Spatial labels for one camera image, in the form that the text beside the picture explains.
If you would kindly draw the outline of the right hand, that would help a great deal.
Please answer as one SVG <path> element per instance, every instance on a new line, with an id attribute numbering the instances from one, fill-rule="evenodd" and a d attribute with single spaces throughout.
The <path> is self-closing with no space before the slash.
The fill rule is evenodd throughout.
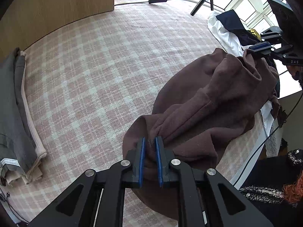
<path id="1" fill-rule="evenodd" d="M 303 67 L 301 66 L 287 66 L 288 72 L 291 74 L 294 80 L 297 80 L 300 86 L 303 88 Z"/>

